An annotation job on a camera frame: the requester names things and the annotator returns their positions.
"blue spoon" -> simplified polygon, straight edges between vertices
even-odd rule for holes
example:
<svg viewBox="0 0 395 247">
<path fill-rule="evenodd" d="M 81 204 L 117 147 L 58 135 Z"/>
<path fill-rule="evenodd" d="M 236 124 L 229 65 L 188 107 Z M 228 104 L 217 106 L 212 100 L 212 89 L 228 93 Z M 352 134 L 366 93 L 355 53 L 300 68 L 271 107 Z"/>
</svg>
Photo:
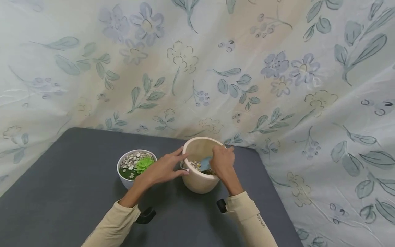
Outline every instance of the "blue spoon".
<svg viewBox="0 0 395 247">
<path fill-rule="evenodd" d="M 207 158 L 204 158 L 203 160 L 200 161 L 200 171 L 207 171 L 210 169 L 210 160 L 212 159 L 212 156 L 209 156 Z"/>
</svg>

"ceramic pot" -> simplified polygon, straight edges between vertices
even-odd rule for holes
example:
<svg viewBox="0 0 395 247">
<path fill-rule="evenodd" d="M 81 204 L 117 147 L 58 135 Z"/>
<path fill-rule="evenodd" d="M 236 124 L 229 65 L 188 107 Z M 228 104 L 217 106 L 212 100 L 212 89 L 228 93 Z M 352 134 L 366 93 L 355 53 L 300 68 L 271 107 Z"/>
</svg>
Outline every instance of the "ceramic pot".
<svg viewBox="0 0 395 247">
<path fill-rule="evenodd" d="M 206 194 L 210 192 L 219 182 L 217 176 L 207 175 L 199 172 L 189 162 L 190 160 L 201 161 L 204 158 L 213 156 L 213 147 L 223 146 L 217 140 L 208 137 L 195 137 L 187 141 L 182 150 L 182 154 L 188 153 L 188 158 L 181 163 L 182 168 L 189 169 L 189 175 L 183 176 L 185 186 L 192 192 Z"/>
</svg>

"person's right hand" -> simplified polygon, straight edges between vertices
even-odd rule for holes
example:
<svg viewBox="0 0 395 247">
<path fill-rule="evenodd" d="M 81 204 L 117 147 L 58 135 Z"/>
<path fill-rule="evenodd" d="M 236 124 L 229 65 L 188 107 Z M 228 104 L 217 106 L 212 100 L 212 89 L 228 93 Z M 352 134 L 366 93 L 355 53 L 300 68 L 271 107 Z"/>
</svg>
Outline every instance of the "person's right hand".
<svg viewBox="0 0 395 247">
<path fill-rule="evenodd" d="M 233 169 L 233 163 L 235 162 L 233 150 L 234 147 L 225 148 L 225 146 L 215 146 L 213 148 L 213 158 L 210 160 L 211 169 L 224 183 L 231 196 L 244 192 Z"/>
<path fill-rule="evenodd" d="M 234 147 L 226 148 L 225 146 L 213 147 L 213 158 L 210 160 L 210 166 L 221 180 L 226 179 L 230 173 L 234 172 L 234 149 Z"/>
</svg>

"white bowl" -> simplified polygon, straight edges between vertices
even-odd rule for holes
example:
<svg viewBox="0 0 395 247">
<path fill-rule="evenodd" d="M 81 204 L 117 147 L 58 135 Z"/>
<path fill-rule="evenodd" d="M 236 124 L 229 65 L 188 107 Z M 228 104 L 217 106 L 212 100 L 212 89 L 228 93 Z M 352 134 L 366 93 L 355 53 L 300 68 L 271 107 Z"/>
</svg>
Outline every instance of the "white bowl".
<svg viewBox="0 0 395 247">
<path fill-rule="evenodd" d="M 185 186 L 192 192 L 206 194 L 214 189 L 219 182 L 217 176 L 201 173 L 193 168 L 189 162 L 190 160 L 201 161 L 204 158 L 213 156 L 213 147 L 215 146 L 223 146 L 223 144 L 208 137 L 195 137 L 185 143 L 182 154 L 188 153 L 189 156 L 184 159 L 181 166 L 189 169 L 189 175 L 183 176 L 182 180 Z"/>
<path fill-rule="evenodd" d="M 118 176 L 119 176 L 119 178 L 121 179 L 123 185 L 124 185 L 125 188 L 127 188 L 127 189 L 130 189 L 130 188 L 132 187 L 132 185 L 133 185 L 133 183 L 134 183 L 134 180 L 129 180 L 129 179 L 126 179 L 126 178 L 124 178 L 123 176 L 121 176 L 121 174 L 119 173 L 119 168 L 120 168 L 120 166 L 121 166 L 121 164 L 122 164 L 122 161 L 126 158 L 126 156 L 129 156 L 130 154 L 135 153 L 135 152 L 149 153 L 149 154 L 152 155 L 152 157 L 154 158 L 154 160 L 157 161 L 156 156 L 155 156 L 152 152 L 150 152 L 150 151 L 148 151 L 148 150 L 144 150 L 144 149 L 132 150 L 132 151 L 129 151 L 129 152 L 127 152 L 126 154 L 122 155 L 122 157 L 118 160 L 118 164 L 117 164 L 117 173 L 118 173 Z"/>
</svg>

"beige long sleeve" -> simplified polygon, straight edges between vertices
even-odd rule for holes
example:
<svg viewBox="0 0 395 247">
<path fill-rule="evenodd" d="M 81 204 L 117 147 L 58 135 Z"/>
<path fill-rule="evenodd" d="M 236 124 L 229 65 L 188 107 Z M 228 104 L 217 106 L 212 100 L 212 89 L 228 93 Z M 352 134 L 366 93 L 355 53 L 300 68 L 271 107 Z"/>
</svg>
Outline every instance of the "beige long sleeve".
<svg viewBox="0 0 395 247">
<path fill-rule="evenodd" d="M 246 192 L 227 199 L 226 208 L 239 225 L 248 247 L 277 247 L 276 241 Z M 140 215 L 137 206 L 114 203 L 81 247 L 119 247 Z"/>
<path fill-rule="evenodd" d="M 128 208 L 115 202 L 81 247 L 119 247 L 139 216 L 137 205 Z"/>
<path fill-rule="evenodd" d="M 227 199 L 229 216 L 239 225 L 248 247 L 277 247 L 270 230 L 263 221 L 259 210 L 246 192 Z"/>
</svg>

